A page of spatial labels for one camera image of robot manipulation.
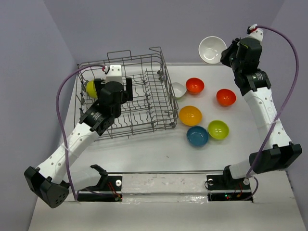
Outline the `lime green bowl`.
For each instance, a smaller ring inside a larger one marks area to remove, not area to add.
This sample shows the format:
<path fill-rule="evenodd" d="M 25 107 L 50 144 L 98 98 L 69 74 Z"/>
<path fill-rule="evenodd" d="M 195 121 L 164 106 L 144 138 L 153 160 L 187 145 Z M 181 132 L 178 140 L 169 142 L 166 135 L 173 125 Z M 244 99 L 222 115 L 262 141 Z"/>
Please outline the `lime green bowl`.
<path fill-rule="evenodd" d="M 97 99 L 97 91 L 95 88 L 94 80 L 88 81 L 86 84 L 86 93 L 90 98 Z"/>
<path fill-rule="evenodd" d="M 221 120 L 213 120 L 208 124 L 209 135 L 216 140 L 224 140 L 229 135 L 228 125 Z"/>

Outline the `round white bowl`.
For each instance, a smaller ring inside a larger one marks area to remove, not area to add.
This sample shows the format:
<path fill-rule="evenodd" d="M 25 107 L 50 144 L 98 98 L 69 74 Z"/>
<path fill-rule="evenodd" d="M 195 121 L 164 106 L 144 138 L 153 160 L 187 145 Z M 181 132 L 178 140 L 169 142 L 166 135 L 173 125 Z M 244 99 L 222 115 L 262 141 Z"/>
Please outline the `round white bowl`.
<path fill-rule="evenodd" d="M 198 47 L 202 61 L 207 64 L 219 64 L 221 53 L 227 48 L 226 43 L 219 37 L 209 36 L 204 38 Z"/>

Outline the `orange-red bowl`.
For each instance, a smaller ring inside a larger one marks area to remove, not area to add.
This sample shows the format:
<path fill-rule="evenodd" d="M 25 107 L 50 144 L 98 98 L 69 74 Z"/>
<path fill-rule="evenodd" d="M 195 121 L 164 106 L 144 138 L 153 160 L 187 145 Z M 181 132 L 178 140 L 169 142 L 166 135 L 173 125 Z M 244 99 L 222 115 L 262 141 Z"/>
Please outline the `orange-red bowl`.
<path fill-rule="evenodd" d="M 186 81 L 185 86 L 186 86 L 186 90 L 188 91 L 188 93 L 192 95 L 200 94 L 205 88 L 204 82 L 201 79 L 196 78 L 196 77 L 192 77 L 188 79 Z"/>
<path fill-rule="evenodd" d="M 216 100 L 220 106 L 228 107 L 236 102 L 236 95 L 230 89 L 220 89 L 216 93 Z"/>

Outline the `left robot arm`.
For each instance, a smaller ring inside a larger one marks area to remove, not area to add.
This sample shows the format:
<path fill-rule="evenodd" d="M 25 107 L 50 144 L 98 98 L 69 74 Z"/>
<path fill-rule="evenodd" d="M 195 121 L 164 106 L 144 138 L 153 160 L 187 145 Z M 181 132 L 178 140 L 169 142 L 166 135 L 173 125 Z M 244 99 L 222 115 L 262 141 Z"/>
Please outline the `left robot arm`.
<path fill-rule="evenodd" d="M 71 134 L 64 136 L 63 144 L 43 163 L 25 170 L 30 190 L 50 208 L 56 208 L 70 193 L 90 187 L 103 189 L 108 183 L 108 173 L 99 165 L 91 165 L 76 177 L 76 181 L 72 181 L 69 168 L 121 116 L 122 104 L 132 99 L 131 78 L 126 78 L 125 84 L 115 81 L 103 84 L 98 99 L 83 114 Z"/>

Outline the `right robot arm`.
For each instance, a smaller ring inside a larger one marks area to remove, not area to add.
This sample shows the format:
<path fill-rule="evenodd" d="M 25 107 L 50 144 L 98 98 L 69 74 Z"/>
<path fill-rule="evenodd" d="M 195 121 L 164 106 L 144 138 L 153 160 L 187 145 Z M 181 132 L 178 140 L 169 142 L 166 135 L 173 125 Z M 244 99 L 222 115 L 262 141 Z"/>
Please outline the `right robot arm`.
<path fill-rule="evenodd" d="M 236 38 L 222 52 L 220 61 L 234 73 L 234 82 L 247 102 L 255 120 L 260 139 L 261 151 L 250 154 L 249 158 L 225 167 L 221 177 L 222 185 L 232 189 L 239 179 L 248 175 L 288 168 L 301 154 L 300 144 L 294 144 L 287 135 L 282 122 L 276 118 L 271 83 L 266 72 L 258 68 L 262 53 L 258 39 Z"/>

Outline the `square white bowl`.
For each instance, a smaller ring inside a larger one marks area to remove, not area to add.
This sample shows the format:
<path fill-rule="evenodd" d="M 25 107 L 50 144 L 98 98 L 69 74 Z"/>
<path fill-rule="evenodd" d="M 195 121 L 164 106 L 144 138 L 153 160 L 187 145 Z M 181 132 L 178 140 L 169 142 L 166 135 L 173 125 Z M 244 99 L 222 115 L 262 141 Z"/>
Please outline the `square white bowl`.
<path fill-rule="evenodd" d="M 176 99 L 180 99 L 183 97 L 186 93 L 186 87 L 178 82 L 172 83 L 173 90 L 174 90 L 174 96 Z"/>

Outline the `yellow bowl lower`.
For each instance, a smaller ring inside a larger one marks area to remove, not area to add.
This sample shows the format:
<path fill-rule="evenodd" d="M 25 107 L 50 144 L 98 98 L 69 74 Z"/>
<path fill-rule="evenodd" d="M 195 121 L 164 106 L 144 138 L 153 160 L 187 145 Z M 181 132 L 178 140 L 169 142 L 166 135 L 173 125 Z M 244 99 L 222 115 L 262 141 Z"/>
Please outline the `yellow bowl lower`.
<path fill-rule="evenodd" d="M 179 118 L 184 125 L 192 127 L 201 123 L 203 116 L 197 107 L 188 105 L 180 109 Z"/>

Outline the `blue bowl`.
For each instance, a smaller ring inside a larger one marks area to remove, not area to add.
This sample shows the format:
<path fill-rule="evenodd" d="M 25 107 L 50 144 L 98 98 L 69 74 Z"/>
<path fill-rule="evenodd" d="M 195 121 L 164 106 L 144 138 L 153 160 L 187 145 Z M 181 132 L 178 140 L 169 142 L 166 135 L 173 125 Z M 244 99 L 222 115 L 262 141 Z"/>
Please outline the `blue bowl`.
<path fill-rule="evenodd" d="M 204 127 L 194 126 L 187 130 L 186 138 L 191 146 L 199 148 L 208 143 L 209 134 Z"/>

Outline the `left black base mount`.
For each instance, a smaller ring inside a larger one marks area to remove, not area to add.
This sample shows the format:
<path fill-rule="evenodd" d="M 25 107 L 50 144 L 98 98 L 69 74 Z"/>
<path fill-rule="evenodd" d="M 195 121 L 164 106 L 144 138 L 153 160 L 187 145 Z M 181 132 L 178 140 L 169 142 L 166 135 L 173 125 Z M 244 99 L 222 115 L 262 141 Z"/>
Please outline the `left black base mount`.
<path fill-rule="evenodd" d="M 78 191 L 79 202 L 121 202 L 123 176 L 108 175 L 107 181 Z"/>

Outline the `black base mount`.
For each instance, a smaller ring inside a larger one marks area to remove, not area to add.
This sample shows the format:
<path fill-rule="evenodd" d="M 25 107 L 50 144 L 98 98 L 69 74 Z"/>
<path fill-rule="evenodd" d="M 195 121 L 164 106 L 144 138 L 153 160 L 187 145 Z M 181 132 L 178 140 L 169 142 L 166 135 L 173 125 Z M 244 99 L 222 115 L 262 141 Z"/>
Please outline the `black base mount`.
<path fill-rule="evenodd" d="M 209 202 L 241 201 L 252 195 L 247 179 L 225 182 L 222 175 L 207 175 L 204 186 Z"/>
<path fill-rule="evenodd" d="M 107 181 L 78 191 L 79 202 L 121 202 L 123 176 L 108 175 Z"/>

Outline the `metal rail at front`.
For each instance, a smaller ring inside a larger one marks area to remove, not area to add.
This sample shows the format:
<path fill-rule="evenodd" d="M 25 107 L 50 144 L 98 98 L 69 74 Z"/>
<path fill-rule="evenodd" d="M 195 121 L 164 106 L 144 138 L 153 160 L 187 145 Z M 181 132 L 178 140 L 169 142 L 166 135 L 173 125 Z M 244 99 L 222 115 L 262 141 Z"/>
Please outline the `metal rail at front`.
<path fill-rule="evenodd" d="M 178 171 L 119 171 L 108 174 L 222 174 L 223 170 L 178 170 Z"/>

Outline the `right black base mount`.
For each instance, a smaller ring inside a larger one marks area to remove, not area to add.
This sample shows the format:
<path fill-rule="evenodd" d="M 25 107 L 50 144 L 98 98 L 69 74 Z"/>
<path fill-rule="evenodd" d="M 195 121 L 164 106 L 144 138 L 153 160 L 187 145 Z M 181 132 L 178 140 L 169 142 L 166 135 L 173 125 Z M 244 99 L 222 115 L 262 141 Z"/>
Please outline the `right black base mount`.
<path fill-rule="evenodd" d="M 225 182 L 222 175 L 207 175 L 204 186 L 209 202 L 241 201 L 252 195 L 247 179 Z"/>

